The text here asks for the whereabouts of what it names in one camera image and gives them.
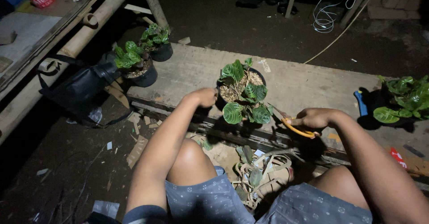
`black bag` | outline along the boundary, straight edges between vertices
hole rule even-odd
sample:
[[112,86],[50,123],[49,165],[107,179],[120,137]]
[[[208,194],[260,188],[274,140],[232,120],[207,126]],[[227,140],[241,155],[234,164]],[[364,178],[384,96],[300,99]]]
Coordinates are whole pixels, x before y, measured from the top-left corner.
[[42,95],[73,113],[79,120],[92,123],[92,125],[108,126],[123,120],[129,115],[128,113],[118,119],[110,121],[106,125],[98,124],[88,116],[89,113],[97,107],[97,105],[93,103],[94,96],[121,76],[120,72],[116,72],[117,67],[114,61],[114,53],[105,53],[97,65],[91,67],[83,63],[83,61],[76,60],[72,57],[63,55],[53,55],[50,57],[80,66],[82,69],[54,89],[48,87],[46,82],[42,79],[40,74],[45,73],[38,71],[40,85],[42,86],[39,92]]

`yellow scissors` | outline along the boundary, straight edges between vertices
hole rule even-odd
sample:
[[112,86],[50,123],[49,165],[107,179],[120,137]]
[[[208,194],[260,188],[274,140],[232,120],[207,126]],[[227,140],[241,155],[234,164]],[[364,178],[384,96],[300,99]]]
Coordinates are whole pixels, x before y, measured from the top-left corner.
[[288,127],[288,128],[289,128],[289,129],[291,129],[293,132],[296,132],[296,133],[297,133],[297,134],[299,134],[299,135],[302,135],[302,136],[307,137],[307,138],[314,139],[314,137],[315,137],[314,133],[312,133],[312,132],[310,132],[310,131],[304,131],[304,132],[301,132],[301,131],[299,131],[298,129],[294,128],[292,125],[290,125],[290,124],[288,124],[288,123],[287,123],[287,121],[288,121],[288,120],[295,119],[294,117],[291,117],[291,116],[287,115],[285,112],[280,111],[280,109],[276,108],[275,106],[273,106],[273,107],[274,107],[274,109],[275,109],[275,110],[277,110],[277,112],[279,112],[279,113],[280,113],[280,115],[283,117],[283,118],[281,119],[281,121],[282,121],[282,123],[283,123],[286,127]]

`black pot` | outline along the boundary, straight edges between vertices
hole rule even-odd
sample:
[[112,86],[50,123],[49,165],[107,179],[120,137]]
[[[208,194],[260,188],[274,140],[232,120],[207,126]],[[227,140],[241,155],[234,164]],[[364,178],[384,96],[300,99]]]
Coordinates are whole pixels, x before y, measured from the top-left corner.
[[158,78],[158,72],[155,69],[154,64],[152,63],[149,69],[142,75],[136,78],[130,78],[137,86],[139,87],[148,87],[155,83]]
[[171,47],[171,43],[164,44],[158,49],[151,51],[150,56],[152,60],[163,62],[168,60],[173,55],[173,48]]
[[[260,78],[262,79],[262,83],[264,84],[264,86],[267,86],[267,83],[265,82],[264,76],[262,76],[262,74],[259,71],[255,70],[255,69],[253,69],[251,67],[249,68],[249,71],[258,74],[258,76],[260,76]],[[216,87],[217,87],[217,90],[219,92],[221,92],[221,86],[222,86],[222,83],[220,81],[217,81],[216,82]],[[222,109],[228,103],[225,99],[223,99],[223,97],[222,97],[222,95],[220,93],[219,93],[217,99],[218,99],[218,101],[220,101],[220,105],[221,105],[221,108],[219,108],[219,109]]]

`hand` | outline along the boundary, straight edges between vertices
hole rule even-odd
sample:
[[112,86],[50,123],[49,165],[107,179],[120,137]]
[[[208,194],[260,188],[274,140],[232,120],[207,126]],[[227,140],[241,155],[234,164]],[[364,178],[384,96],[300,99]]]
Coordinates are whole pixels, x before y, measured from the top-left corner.
[[298,113],[296,119],[290,121],[290,125],[302,125],[313,129],[334,127],[335,120],[346,113],[330,108],[306,108]]
[[201,88],[189,93],[185,97],[194,98],[198,102],[198,106],[208,108],[215,104],[217,94],[218,91],[216,88]]

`bamboo pole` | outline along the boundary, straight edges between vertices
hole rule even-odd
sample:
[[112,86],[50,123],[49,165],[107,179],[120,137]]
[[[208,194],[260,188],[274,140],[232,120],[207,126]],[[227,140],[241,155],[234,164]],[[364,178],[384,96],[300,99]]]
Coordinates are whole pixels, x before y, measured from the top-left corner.
[[155,17],[155,20],[157,21],[157,24],[161,28],[165,28],[168,23],[167,19],[165,18],[164,12],[162,11],[160,2],[158,0],[146,0],[147,4],[149,5],[149,8],[151,9],[152,14]]
[[[115,11],[122,5],[125,0],[105,0],[100,7],[94,12],[99,26],[92,29],[83,26],[57,54],[69,57],[77,57],[88,42],[94,37],[101,27],[109,20]],[[69,64],[63,63],[57,74],[53,76],[42,76],[48,86],[51,86],[55,80],[63,73]],[[19,94],[5,107],[0,113],[0,144],[9,136],[18,123],[27,115],[31,108],[42,97],[39,90],[42,87],[37,76],[19,92]]]

